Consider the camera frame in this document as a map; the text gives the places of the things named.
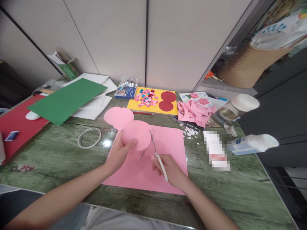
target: cabinet door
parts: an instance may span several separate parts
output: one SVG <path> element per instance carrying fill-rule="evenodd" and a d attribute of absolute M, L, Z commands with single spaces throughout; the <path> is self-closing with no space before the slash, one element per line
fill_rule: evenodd
<path fill-rule="evenodd" d="M 244 133 L 276 139 L 307 134 L 307 71 L 258 98 L 260 107 L 238 120 Z"/>
<path fill-rule="evenodd" d="M 63 0 L 4 0 L 1 6 L 44 54 L 62 47 L 70 58 L 76 58 L 74 65 L 79 72 L 98 74 Z"/>
<path fill-rule="evenodd" d="M 191 92 L 250 0 L 150 0 L 149 87 Z"/>
<path fill-rule="evenodd" d="M 0 11 L 0 60 L 5 61 L 34 90 L 60 73 L 26 36 Z"/>
<path fill-rule="evenodd" d="M 145 83 L 146 0 L 65 0 L 100 74 Z"/>

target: glue bottle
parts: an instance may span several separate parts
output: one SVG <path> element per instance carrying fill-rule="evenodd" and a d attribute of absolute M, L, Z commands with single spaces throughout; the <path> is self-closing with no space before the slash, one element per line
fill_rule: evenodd
<path fill-rule="evenodd" d="M 246 112 L 258 108 L 259 105 L 259 101 L 251 95 L 239 94 L 213 113 L 208 123 L 213 127 L 221 127 Z"/>
<path fill-rule="evenodd" d="M 269 148 L 279 146 L 278 141 L 268 134 L 248 135 L 232 141 L 230 151 L 234 155 L 265 152 Z"/>

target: white bottle cap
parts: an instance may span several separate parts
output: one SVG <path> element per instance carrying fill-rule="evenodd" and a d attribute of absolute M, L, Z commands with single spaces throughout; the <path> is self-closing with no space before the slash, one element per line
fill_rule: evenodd
<path fill-rule="evenodd" d="M 259 144 L 266 148 L 273 148 L 279 146 L 278 141 L 268 134 L 257 135 L 256 140 Z"/>
<path fill-rule="evenodd" d="M 239 94 L 231 100 L 231 104 L 238 110 L 248 112 L 260 106 L 259 101 L 248 94 Z"/>

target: table surface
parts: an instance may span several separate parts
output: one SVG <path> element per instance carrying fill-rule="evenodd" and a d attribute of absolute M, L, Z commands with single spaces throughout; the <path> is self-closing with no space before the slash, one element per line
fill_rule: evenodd
<path fill-rule="evenodd" d="M 47 193 L 104 164 L 116 130 L 103 120 L 103 115 L 111 107 L 126 107 L 127 104 L 128 100 L 112 98 L 96 120 L 70 117 L 61 126 L 51 124 L 11 163 L 0 168 L 0 184 Z M 134 119 L 150 125 L 181 128 L 169 115 L 134 114 Z M 237 122 L 230 125 L 235 126 L 239 137 L 244 136 Z M 81 149 L 77 145 L 78 137 L 90 127 L 102 128 L 102 139 L 91 149 Z M 97 136 L 88 133 L 86 138 L 88 143 L 94 143 Z M 231 171 L 213 171 L 206 161 L 202 132 L 193 140 L 185 137 L 184 143 L 189 178 L 240 229 L 293 229 L 290 214 L 255 154 L 232 156 Z M 25 172 L 16 170 L 24 165 L 35 168 Z M 183 195 L 100 185 L 83 202 L 204 229 L 196 211 L 186 201 Z"/>

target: red paper circle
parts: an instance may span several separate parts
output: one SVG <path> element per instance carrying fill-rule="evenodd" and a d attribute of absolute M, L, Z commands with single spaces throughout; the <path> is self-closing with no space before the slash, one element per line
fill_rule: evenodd
<path fill-rule="evenodd" d="M 165 91 L 161 93 L 161 99 L 166 102 L 173 102 L 176 100 L 176 94 L 170 91 Z"/>
<path fill-rule="evenodd" d="M 174 105 L 171 102 L 161 101 L 159 102 L 159 108 L 165 112 L 168 112 L 174 108 Z"/>

